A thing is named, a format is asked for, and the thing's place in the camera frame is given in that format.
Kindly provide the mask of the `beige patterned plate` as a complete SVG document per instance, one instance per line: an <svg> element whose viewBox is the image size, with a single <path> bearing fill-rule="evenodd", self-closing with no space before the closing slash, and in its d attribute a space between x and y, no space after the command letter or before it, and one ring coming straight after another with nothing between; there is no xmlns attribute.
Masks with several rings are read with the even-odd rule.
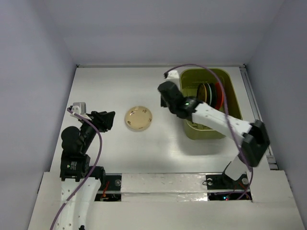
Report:
<svg viewBox="0 0 307 230"><path fill-rule="evenodd" d="M151 125L152 120L152 112L145 106L132 107L124 116L126 126L135 132L146 130Z"/></svg>

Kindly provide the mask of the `brown yellow plate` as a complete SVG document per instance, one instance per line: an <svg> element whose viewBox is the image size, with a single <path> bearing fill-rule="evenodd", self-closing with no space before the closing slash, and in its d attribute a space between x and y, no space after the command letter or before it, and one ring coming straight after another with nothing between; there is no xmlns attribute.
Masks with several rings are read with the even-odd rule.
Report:
<svg viewBox="0 0 307 230"><path fill-rule="evenodd" d="M196 97L198 100L203 102L207 102L208 98L208 90L204 83L198 85Z"/></svg>

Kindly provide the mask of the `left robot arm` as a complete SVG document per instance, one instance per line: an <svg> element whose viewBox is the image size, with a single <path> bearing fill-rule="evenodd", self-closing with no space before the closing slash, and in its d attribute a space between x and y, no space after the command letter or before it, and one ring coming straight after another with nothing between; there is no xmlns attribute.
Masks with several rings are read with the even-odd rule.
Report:
<svg viewBox="0 0 307 230"><path fill-rule="evenodd" d="M61 133L60 208L50 229L84 230L95 196L106 185L105 169L97 165L103 148L101 134L112 128L116 113L87 114L76 105L67 111L82 125L69 126Z"/></svg>

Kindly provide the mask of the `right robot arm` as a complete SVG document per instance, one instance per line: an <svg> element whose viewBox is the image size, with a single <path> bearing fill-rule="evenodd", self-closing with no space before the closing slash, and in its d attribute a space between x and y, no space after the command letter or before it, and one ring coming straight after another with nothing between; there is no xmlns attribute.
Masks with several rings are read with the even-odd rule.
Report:
<svg viewBox="0 0 307 230"><path fill-rule="evenodd" d="M238 148L237 156L226 166L221 175L224 187L236 185L247 171L258 167L270 140L265 124L260 120L250 123L222 113L195 97L185 97L177 85L165 81L158 86L161 106L181 119L209 127L231 138Z"/></svg>

